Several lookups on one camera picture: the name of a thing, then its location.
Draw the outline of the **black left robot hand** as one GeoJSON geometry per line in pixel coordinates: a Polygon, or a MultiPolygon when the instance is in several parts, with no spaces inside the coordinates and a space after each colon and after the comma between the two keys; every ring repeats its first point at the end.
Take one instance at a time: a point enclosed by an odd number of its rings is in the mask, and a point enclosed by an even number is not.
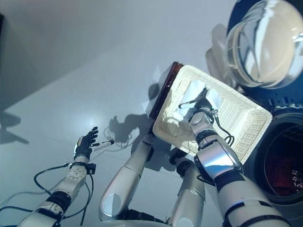
{"type": "Polygon", "coordinates": [[[97,126],[93,127],[85,136],[80,136],[74,148],[73,161],[87,164],[90,160],[90,155],[92,152],[105,149],[115,143],[114,140],[96,142],[97,138],[97,126]]]}

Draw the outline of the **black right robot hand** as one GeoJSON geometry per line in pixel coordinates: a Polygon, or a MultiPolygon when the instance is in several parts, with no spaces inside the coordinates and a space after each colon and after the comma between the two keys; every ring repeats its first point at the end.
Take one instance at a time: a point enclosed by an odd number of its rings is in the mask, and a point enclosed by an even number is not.
{"type": "Polygon", "coordinates": [[[190,105],[194,104],[195,109],[201,109],[202,107],[206,107],[210,111],[213,110],[211,103],[206,98],[207,92],[208,89],[205,87],[195,99],[181,103],[178,105],[178,107],[180,109],[191,108],[190,105]]]}

